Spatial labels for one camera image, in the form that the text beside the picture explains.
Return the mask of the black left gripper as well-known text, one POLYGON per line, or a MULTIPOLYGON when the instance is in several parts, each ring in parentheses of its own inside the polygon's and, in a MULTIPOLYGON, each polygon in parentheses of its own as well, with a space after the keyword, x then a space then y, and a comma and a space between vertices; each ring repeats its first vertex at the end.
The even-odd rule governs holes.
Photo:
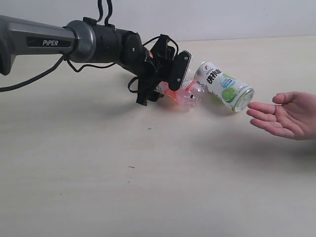
POLYGON ((147 106, 148 100, 157 102, 164 94, 155 91, 161 82, 167 85, 175 84, 172 70, 178 59, 178 43, 169 35, 161 34, 142 43, 144 58, 140 69, 143 71, 136 74, 134 79, 138 82, 136 103, 147 106))

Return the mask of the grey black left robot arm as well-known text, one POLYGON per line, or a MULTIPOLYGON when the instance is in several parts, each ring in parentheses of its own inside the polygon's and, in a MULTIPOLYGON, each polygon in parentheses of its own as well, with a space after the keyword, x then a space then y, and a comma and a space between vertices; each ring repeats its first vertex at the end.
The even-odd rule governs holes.
POLYGON ((156 37, 152 49, 146 49, 138 33, 99 25, 94 19, 74 20, 65 27, 1 16, 0 72, 8 75, 18 55, 59 54, 70 66, 108 68, 119 65, 134 74, 138 81, 137 103, 146 105, 158 99, 156 87, 168 83, 179 89, 182 79, 176 76, 177 49, 168 46, 167 35, 156 37))

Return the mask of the person's open hand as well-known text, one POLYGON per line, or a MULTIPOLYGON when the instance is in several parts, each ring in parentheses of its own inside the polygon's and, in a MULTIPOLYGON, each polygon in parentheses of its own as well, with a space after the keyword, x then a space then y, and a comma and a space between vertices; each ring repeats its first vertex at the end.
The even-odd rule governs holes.
POLYGON ((316 139, 316 96, 306 92, 282 92, 272 103, 251 102, 250 124, 274 136, 292 140, 316 139))

